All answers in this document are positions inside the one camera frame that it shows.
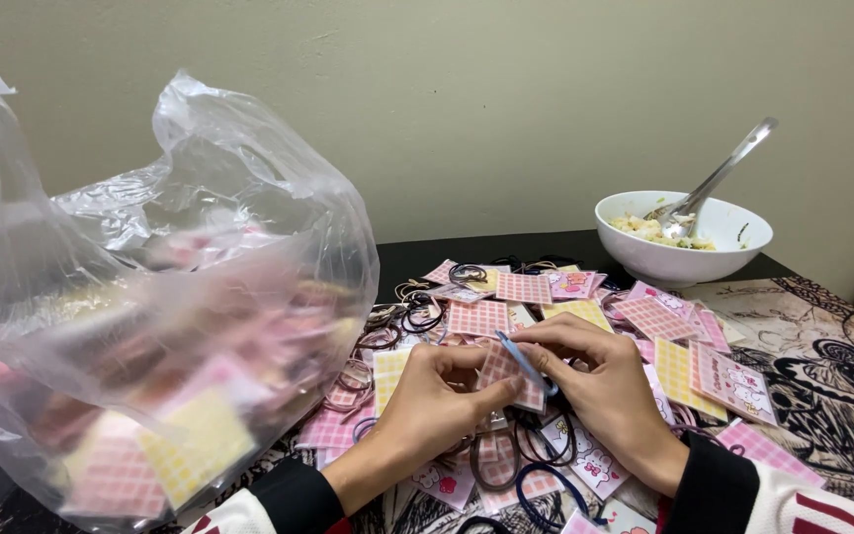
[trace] food in bowl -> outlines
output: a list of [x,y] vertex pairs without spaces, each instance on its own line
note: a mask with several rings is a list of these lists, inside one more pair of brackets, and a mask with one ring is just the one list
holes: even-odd
[[[696,217],[691,214],[687,217],[675,216],[679,223],[689,223]],[[633,215],[624,214],[624,217],[616,217],[608,221],[613,228],[621,230],[629,236],[638,237],[653,243],[660,243],[670,247],[689,248],[694,250],[717,250],[714,242],[700,237],[681,237],[674,239],[661,233],[661,225],[657,221],[645,221]]]

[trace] navy hair tie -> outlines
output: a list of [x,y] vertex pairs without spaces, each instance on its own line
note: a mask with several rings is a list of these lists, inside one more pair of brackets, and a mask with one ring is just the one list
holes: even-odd
[[[523,467],[519,470],[519,475],[516,477],[516,496],[519,497],[519,505],[523,507],[523,510],[526,511],[526,515],[529,516],[529,520],[532,521],[534,525],[547,532],[552,532],[553,530],[559,530],[563,528],[563,524],[555,523],[550,521],[549,518],[545,517],[539,510],[535,508],[529,500],[526,498],[526,495],[523,494],[523,480],[526,478],[526,475],[531,473],[532,471],[546,471],[552,473],[555,478],[559,479],[559,482],[565,486],[565,489],[568,490],[569,493],[572,494],[572,498],[575,499],[575,503],[579,506],[579,509],[588,516],[588,504],[586,503],[586,498],[582,496],[575,486],[572,485],[571,482],[568,481],[567,478],[563,477],[562,473],[556,470],[552,466],[547,466],[542,463],[529,464],[526,467]],[[607,525],[608,520],[602,519],[600,517],[592,518],[592,521],[598,525]]]
[[466,534],[467,530],[470,527],[475,527],[477,525],[486,525],[487,527],[492,527],[492,531],[496,534],[512,534],[509,528],[506,528],[505,525],[496,521],[495,519],[490,519],[488,517],[475,516],[469,518],[467,521],[463,522],[463,525],[457,529],[457,534]]

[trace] metal spoon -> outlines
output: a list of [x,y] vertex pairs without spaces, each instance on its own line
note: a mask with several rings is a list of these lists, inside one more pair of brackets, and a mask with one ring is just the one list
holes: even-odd
[[700,211],[701,204],[707,200],[718,186],[720,181],[727,177],[733,167],[750,153],[761,140],[766,139],[769,132],[779,126],[779,121],[773,117],[766,117],[762,123],[756,125],[753,131],[747,134],[740,145],[730,152],[729,158],[720,164],[711,176],[699,185],[690,195],[677,202],[659,207],[655,211],[644,216],[646,221],[657,220],[661,225],[661,234],[672,239],[687,237],[694,230],[697,222],[696,214]]

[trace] person's right hand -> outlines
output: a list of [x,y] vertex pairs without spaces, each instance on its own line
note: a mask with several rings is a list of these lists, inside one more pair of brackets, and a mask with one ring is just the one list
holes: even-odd
[[[689,451],[661,417],[634,341],[568,312],[510,339],[559,386],[588,431],[624,468],[674,497]],[[587,363],[590,372],[563,362],[573,356]]]

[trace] beige wall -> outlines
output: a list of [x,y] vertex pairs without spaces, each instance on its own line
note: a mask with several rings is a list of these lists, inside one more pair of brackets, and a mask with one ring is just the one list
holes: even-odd
[[52,194],[156,158],[180,67],[270,104],[382,242],[593,228],[602,197],[690,189],[774,115],[718,196],[854,297],[854,2],[0,0],[0,73]]

